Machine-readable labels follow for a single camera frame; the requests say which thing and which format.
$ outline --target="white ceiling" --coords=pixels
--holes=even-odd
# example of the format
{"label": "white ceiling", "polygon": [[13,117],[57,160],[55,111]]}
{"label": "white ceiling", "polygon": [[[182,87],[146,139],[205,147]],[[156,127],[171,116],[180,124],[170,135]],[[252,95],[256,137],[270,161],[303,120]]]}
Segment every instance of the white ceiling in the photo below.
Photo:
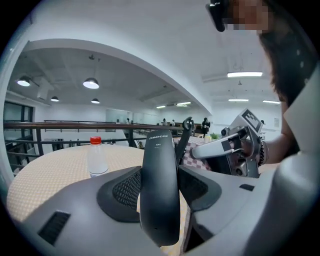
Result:
{"label": "white ceiling", "polygon": [[[35,77],[45,76],[54,88],[50,94],[77,91],[77,94],[83,94],[83,97],[79,96],[83,101],[89,92],[82,82],[94,73],[94,61],[88,59],[93,53],[101,59],[96,73],[101,92],[131,97],[151,107],[193,101],[190,100],[193,96],[197,99],[202,97],[198,103],[205,100],[209,104],[230,98],[246,98],[256,102],[276,100],[270,86],[269,64],[256,32],[232,30],[230,27],[223,33],[217,32],[205,9],[208,2],[56,0],[46,1],[35,14],[37,26],[32,34],[33,41],[62,38],[64,35],[68,39],[96,42],[104,37],[105,44],[108,44],[112,38],[122,38],[118,41],[119,46],[126,43],[128,52],[135,52],[136,56],[148,59],[150,63],[152,61],[151,65],[155,65],[154,60],[166,60],[162,62],[167,64],[162,70],[171,73],[171,77],[181,72],[180,76],[182,74],[183,78],[188,78],[180,80],[182,89],[118,58],[79,49],[57,48],[25,52],[27,58],[19,59],[10,89],[27,93],[25,88],[19,88],[13,82],[20,73],[26,72]],[[98,28],[101,29],[95,39],[86,38],[91,30]],[[120,35],[126,35],[129,40],[124,40]],[[262,71],[263,76],[227,79],[228,72],[237,71]],[[184,87],[189,81],[192,86]]]}

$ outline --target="round table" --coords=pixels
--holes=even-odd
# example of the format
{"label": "round table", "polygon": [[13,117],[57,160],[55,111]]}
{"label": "round table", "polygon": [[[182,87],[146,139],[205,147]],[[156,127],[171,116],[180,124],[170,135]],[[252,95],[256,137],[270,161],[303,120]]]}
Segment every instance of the round table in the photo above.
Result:
{"label": "round table", "polygon": [[[64,187],[90,179],[87,171],[87,152],[90,145],[60,149],[45,154],[25,166],[14,178],[7,194],[7,210],[11,217],[23,222],[29,214]],[[104,145],[109,172],[142,166],[144,150],[120,145]],[[138,199],[137,211],[140,211]],[[180,255],[189,223],[190,209],[180,193],[180,238],[172,246],[161,249],[170,256]]]}

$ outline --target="person in black clothing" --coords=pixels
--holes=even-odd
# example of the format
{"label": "person in black clothing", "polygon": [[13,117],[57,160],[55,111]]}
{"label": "person in black clothing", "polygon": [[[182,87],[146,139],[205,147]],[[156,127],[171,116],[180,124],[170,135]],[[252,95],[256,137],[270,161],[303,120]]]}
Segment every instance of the person in black clothing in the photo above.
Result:
{"label": "person in black clothing", "polygon": [[203,136],[205,136],[209,132],[209,128],[210,128],[210,122],[208,121],[208,118],[205,117],[201,124]]}
{"label": "person in black clothing", "polygon": [[[257,31],[271,65],[271,86],[281,102],[281,134],[272,141],[262,142],[265,152],[262,164],[279,163],[300,151],[283,114],[308,83],[319,61],[301,26],[293,18],[285,20],[284,15],[288,14],[285,10],[279,13],[281,7],[275,5],[270,0],[232,0],[227,10],[233,24]],[[249,144],[242,146],[245,152],[251,151]]]}

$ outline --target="rectangular ceiling light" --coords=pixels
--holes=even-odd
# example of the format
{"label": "rectangular ceiling light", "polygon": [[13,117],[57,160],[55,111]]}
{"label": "rectangular ceiling light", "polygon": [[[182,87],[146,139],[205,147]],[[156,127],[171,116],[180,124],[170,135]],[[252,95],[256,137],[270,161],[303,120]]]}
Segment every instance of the rectangular ceiling light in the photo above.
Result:
{"label": "rectangular ceiling light", "polygon": [[191,102],[177,103],[177,106],[179,106],[179,105],[187,105],[187,104],[191,104]]}
{"label": "rectangular ceiling light", "polygon": [[228,78],[261,77],[262,72],[232,72],[227,74]]}
{"label": "rectangular ceiling light", "polygon": [[230,102],[248,102],[248,99],[242,99],[242,98],[230,98],[228,99]]}
{"label": "rectangular ceiling light", "polygon": [[265,103],[273,103],[273,104],[280,104],[279,101],[272,101],[272,100],[264,100]]}

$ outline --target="ceiling lamp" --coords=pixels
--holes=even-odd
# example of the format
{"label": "ceiling lamp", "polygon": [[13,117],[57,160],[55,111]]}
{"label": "ceiling lamp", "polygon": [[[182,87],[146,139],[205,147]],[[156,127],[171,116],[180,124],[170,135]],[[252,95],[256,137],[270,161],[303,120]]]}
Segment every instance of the ceiling lamp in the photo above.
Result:
{"label": "ceiling lamp", "polygon": [[231,72],[227,74],[228,78],[239,78],[239,77],[261,77],[262,72]]}
{"label": "ceiling lamp", "polygon": [[59,101],[59,99],[58,99],[58,97],[57,97],[57,96],[53,96],[53,97],[51,98],[51,101],[52,101],[52,102],[58,102],[58,101]]}
{"label": "ceiling lamp", "polygon": [[280,104],[279,101],[272,101],[272,100],[264,100],[264,103],[273,103],[273,104]]}
{"label": "ceiling lamp", "polygon": [[94,104],[100,104],[100,101],[97,98],[94,98],[91,102]]}
{"label": "ceiling lamp", "polygon": [[248,99],[242,99],[242,98],[230,98],[228,99],[229,102],[248,102]]}
{"label": "ceiling lamp", "polygon": [[90,77],[87,78],[84,82],[83,85],[89,89],[98,89],[99,88],[99,84],[97,79]]}
{"label": "ceiling lamp", "polygon": [[188,104],[191,104],[191,102],[177,103],[176,105],[177,105],[177,106],[180,106],[180,105],[188,105]]}
{"label": "ceiling lamp", "polygon": [[27,87],[30,85],[30,78],[24,75],[17,81],[17,84]]}

